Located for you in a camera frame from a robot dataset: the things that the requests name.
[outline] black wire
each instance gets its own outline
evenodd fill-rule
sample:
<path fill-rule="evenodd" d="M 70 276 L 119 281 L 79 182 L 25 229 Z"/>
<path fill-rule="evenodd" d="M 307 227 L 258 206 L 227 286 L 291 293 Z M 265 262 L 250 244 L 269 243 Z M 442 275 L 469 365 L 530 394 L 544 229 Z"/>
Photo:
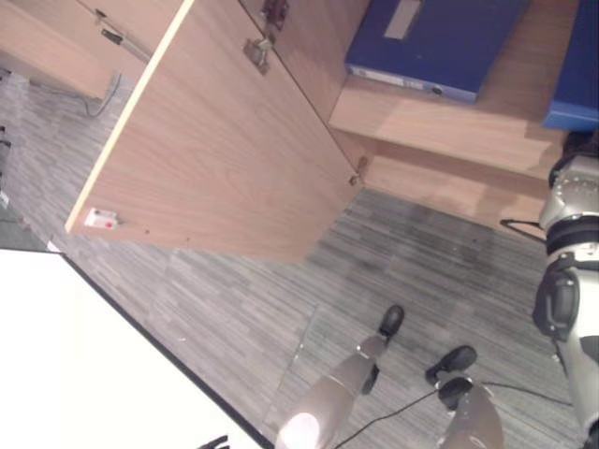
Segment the black wire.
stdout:
<path fill-rule="evenodd" d="M 483 385 L 486 386 L 496 386 L 498 388 L 508 388 L 510 390 L 516 390 L 519 391 L 521 393 L 527 393 L 529 395 L 533 395 L 533 396 L 537 396 L 538 398 L 542 398 L 544 400 L 548 400 L 549 402 L 555 402 L 556 404 L 561 404 L 561 405 L 566 405 L 568 407 L 572 407 L 572 402 L 568 402 L 566 400 L 561 400 L 561 399 L 555 399 L 549 396 L 545 396 L 542 393 L 537 393 L 536 391 L 533 390 L 529 390 L 527 388 L 523 388 L 521 386 L 514 386 L 514 385 L 508 385 L 508 384 L 498 384 L 496 382 L 481 382 Z"/>
<path fill-rule="evenodd" d="M 521 386 L 514 386 L 514 385 L 508 385 L 508 384 L 499 384 L 497 382 L 481 382 L 481 384 L 483 385 L 487 385 L 487 386 L 496 386 L 498 388 L 508 388 L 511 390 L 516 390 L 519 391 L 521 393 L 526 393 L 529 395 L 533 395 L 533 396 L 537 396 L 538 398 L 541 399 L 545 399 L 548 400 L 550 402 L 555 402 L 556 404 L 561 404 L 561 405 L 566 405 L 566 406 L 572 406 L 572 403 L 570 402 L 566 402 L 565 400 L 561 400 L 561 399 L 555 399 L 555 398 L 551 398 L 549 396 L 543 395 L 541 393 L 537 393 L 536 391 L 533 390 L 529 390 L 527 388 L 523 388 Z M 405 412 L 406 410 L 408 410 L 409 408 L 411 408 L 412 406 L 418 404 L 420 401 L 434 395 L 437 391 L 431 391 L 430 393 L 410 402 L 408 405 L 406 405 L 405 407 L 401 407 L 398 411 L 390 413 L 390 414 L 386 414 L 385 416 L 380 416 L 376 419 L 373 419 L 372 421 L 370 421 L 369 423 L 367 423 L 366 425 L 364 425 L 363 427 L 359 428 L 354 434 L 352 434 L 351 436 L 347 437 L 345 440 L 343 440 L 342 442 L 340 442 L 339 444 L 337 444 L 333 449 L 339 449 L 340 447 L 342 447 L 343 445 L 345 445 L 348 442 L 351 442 L 352 440 L 354 440 L 360 433 L 362 433 L 364 430 L 366 430 L 368 427 L 370 427 L 372 424 L 378 422 L 378 421 L 383 421 L 384 419 L 388 419 L 388 418 L 392 418 L 393 416 L 397 416 L 398 414 L 400 414 L 401 412 Z"/>
<path fill-rule="evenodd" d="M 90 112 L 90 105 L 88 104 L 87 100 L 79 95 L 79 94 L 72 94 L 70 92 L 67 91 L 58 91 L 55 89 L 51 89 L 47 86 L 41 85 L 41 84 L 37 84 L 36 83 L 36 87 L 39 87 L 40 89 L 49 92 L 50 94 L 56 94 L 56 95 L 64 95 L 64 96 L 68 96 L 69 98 L 77 98 L 78 100 L 80 100 L 83 105 L 85 106 L 85 115 L 87 115 L 89 118 L 91 119 L 97 119 L 100 114 L 102 114 L 102 112 L 104 112 L 104 109 L 106 109 L 106 106 L 109 105 L 110 100 L 112 100 L 112 98 L 114 97 L 114 95 L 116 94 L 116 91 L 119 89 L 120 85 L 121 85 L 121 78 L 123 77 L 122 73 L 119 73 L 119 77 L 116 80 L 116 83 L 114 84 L 114 88 L 112 89 L 112 92 L 110 92 L 110 94 L 106 97 L 106 100 L 104 101 L 104 103 L 102 104 L 102 106 L 100 107 L 100 109 L 92 114 L 92 112 Z"/>
<path fill-rule="evenodd" d="M 116 91 L 119 89 L 119 86 L 121 85 L 121 78 L 122 77 L 123 77 L 123 74 L 119 73 L 119 78 L 116 80 L 116 83 L 114 84 L 114 89 L 112 89 L 112 92 L 110 93 L 109 96 L 107 96 L 106 101 L 104 102 L 104 104 L 100 107 L 100 109 L 95 114 L 92 114 L 90 112 L 90 106 L 88 105 L 88 103 L 85 100 L 85 98 L 83 98 L 82 96 L 77 95 L 77 98 L 83 102 L 83 105 L 85 105 L 85 113 L 87 114 L 88 117 L 90 117 L 92 119 L 97 119 L 100 116 L 100 114 L 102 112 L 104 112 L 104 109 L 106 109 L 106 106 L 109 105 L 110 100 L 114 97 L 114 94 L 116 94 Z"/>
<path fill-rule="evenodd" d="M 541 227 L 541 224 L 539 224 L 538 222 L 526 222 L 523 220 L 514 220 L 513 218 L 506 218 L 506 219 L 500 220 L 499 224 L 503 227 L 506 227 L 506 228 L 516 232 L 517 234 L 520 234 L 521 236 L 523 236 L 527 239 L 536 241 L 543 245 L 545 245 L 545 243 L 546 243 L 545 239 L 541 239 L 540 237 L 537 237 L 537 236 L 531 234 L 530 232 L 523 231 L 522 229 L 518 229 L 517 227 L 513 226 L 513 225 L 527 225 L 527 226 L 532 226 L 537 229 L 543 230 L 543 228 Z"/>
<path fill-rule="evenodd" d="M 380 416 L 376 419 L 373 419 L 370 423 L 366 424 L 365 426 L 361 427 L 356 433 L 354 433 L 353 435 L 351 435 L 350 437 L 346 438 L 345 440 L 343 440 L 342 442 L 340 442 L 339 444 L 337 444 L 333 449 L 339 449 L 341 446 L 343 446 L 344 444 L 351 442 L 353 439 L 356 438 L 357 435 L 359 435 L 360 433 L 362 433 L 364 430 L 366 430 L 368 427 L 370 427 L 371 425 L 373 425 L 374 423 L 378 422 L 378 421 L 383 421 L 384 419 L 388 419 L 388 418 L 392 418 L 393 416 L 397 416 L 398 414 L 400 414 L 401 412 L 405 412 L 406 410 L 408 410 L 410 407 L 418 404 L 420 401 L 429 398 L 430 396 L 434 395 L 437 391 L 431 391 L 430 393 L 427 393 L 426 395 L 410 402 L 408 405 L 406 405 L 405 407 L 401 407 L 398 411 L 390 413 L 390 414 L 386 414 L 385 416 Z"/>

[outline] wooden shelf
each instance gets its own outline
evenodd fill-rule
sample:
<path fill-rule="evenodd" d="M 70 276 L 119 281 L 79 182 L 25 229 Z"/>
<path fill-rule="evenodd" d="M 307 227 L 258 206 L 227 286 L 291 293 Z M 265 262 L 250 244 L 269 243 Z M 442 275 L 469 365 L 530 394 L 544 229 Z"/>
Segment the wooden shelf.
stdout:
<path fill-rule="evenodd" d="M 547 182 L 494 167 L 381 144 L 365 183 L 379 190 L 488 227 L 503 218 L 537 220 Z"/>
<path fill-rule="evenodd" d="M 541 121 L 576 8 L 576 0 L 531 0 L 473 106 L 349 77 L 329 124 L 544 180 L 563 135 Z"/>

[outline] gray carpet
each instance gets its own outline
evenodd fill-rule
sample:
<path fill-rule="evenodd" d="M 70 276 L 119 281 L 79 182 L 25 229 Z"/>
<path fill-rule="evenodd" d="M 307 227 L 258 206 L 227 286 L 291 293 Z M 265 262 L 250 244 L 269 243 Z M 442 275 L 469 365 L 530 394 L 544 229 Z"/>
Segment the gray carpet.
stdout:
<path fill-rule="evenodd" d="M 131 87 L 123 80 L 90 119 L 77 98 L 18 75 L 0 82 L 0 124 L 13 142 L 10 152 L 0 149 L 3 189 L 44 242 L 66 252 L 267 437 L 395 302 L 407 311 L 401 333 L 343 435 L 426 393 L 424 369 L 462 343 L 479 353 L 470 371 L 477 379 L 568 399 L 551 345 L 529 318 L 543 249 L 390 196 L 359 195 L 299 266 L 65 235 Z M 493 392 L 506 448 L 577 448 L 571 409 Z M 449 420 L 430 398 L 346 447 L 432 448 Z"/>

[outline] cabinet door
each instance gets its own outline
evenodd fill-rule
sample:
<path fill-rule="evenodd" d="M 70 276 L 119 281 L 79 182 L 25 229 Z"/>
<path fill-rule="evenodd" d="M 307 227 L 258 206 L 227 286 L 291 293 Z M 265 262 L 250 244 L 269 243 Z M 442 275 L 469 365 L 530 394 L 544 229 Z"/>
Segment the cabinet door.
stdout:
<path fill-rule="evenodd" d="M 298 261 L 360 189 L 236 0 L 184 0 L 66 224 L 70 232 Z M 92 208 L 117 213 L 86 226 Z"/>

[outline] metal hinge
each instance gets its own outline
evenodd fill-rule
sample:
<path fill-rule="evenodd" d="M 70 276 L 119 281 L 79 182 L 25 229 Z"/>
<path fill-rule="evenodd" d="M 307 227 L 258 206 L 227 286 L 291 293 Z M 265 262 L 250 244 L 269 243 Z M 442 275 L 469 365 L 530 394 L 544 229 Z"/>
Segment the metal hinge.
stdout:
<path fill-rule="evenodd" d="M 358 166 L 356 167 L 356 173 L 354 173 L 352 177 L 349 179 L 349 185 L 356 185 L 359 182 L 363 182 L 368 162 L 368 157 L 366 156 L 362 156 L 359 158 Z"/>
<path fill-rule="evenodd" d="M 243 53 L 248 57 L 258 71 L 264 75 L 269 71 L 268 53 L 276 42 L 277 34 L 283 29 L 285 18 L 289 12 L 287 0 L 266 0 L 260 10 L 265 25 L 261 39 L 247 39 Z"/>
<path fill-rule="evenodd" d="M 102 30 L 101 35 L 115 45 L 123 47 L 136 58 L 147 64 L 152 58 L 152 52 L 143 47 L 136 39 L 112 23 L 108 16 L 99 9 L 94 10 L 95 25 Z"/>

